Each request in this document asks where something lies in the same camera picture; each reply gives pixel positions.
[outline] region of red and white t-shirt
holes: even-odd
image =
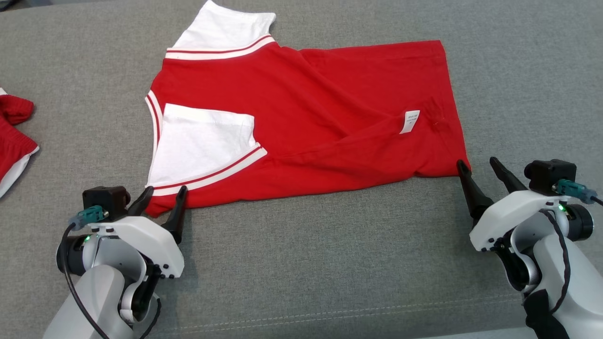
[[[208,1],[169,48],[146,101],[147,213],[456,175],[467,161],[439,41],[280,46],[274,13]]]

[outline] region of clothing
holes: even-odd
[[[0,197],[19,178],[32,154],[40,148],[13,125],[29,119],[31,101],[9,95],[0,88]]]
[[[294,50],[274,13],[208,1],[146,101],[155,143],[147,208],[171,209],[455,176],[467,162],[439,41]]]

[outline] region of care label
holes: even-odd
[[[410,110],[406,113],[406,116],[404,118],[404,127],[402,127],[402,131],[400,132],[400,134],[412,131],[414,124],[417,122],[419,113],[421,113],[421,111],[419,110]]]

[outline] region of gray couch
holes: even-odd
[[[0,199],[2,338],[39,338],[68,289],[66,220],[97,185],[142,191],[143,98],[203,0],[124,0],[0,13],[0,83],[35,102],[41,147]],[[603,2],[224,0],[273,11],[294,48],[440,39],[475,179],[534,159],[578,165],[603,192]],[[603,220],[603,208],[590,209]],[[457,178],[187,211],[186,268],[161,281],[150,338],[417,338],[522,326],[520,295],[473,250]],[[579,246],[603,271],[603,232]]]

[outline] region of robotic arm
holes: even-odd
[[[129,209],[130,195],[121,186],[83,192],[85,210],[70,220],[57,250],[57,265],[71,294],[44,339],[146,337],[161,308],[154,293],[157,283],[180,277],[184,269],[178,244],[187,192],[185,186],[180,189],[176,206],[161,226],[140,216],[153,187]],[[67,236],[84,226],[90,227],[90,234]],[[75,286],[69,274],[81,276]]]
[[[573,182],[576,165],[569,162],[529,164],[531,190],[495,157],[490,165],[509,192],[497,203],[479,189],[463,161],[457,164],[474,248],[498,255],[509,283],[524,296],[526,324],[539,339],[602,338],[603,278],[573,243],[590,237],[593,218],[565,195],[601,203],[596,193]]]

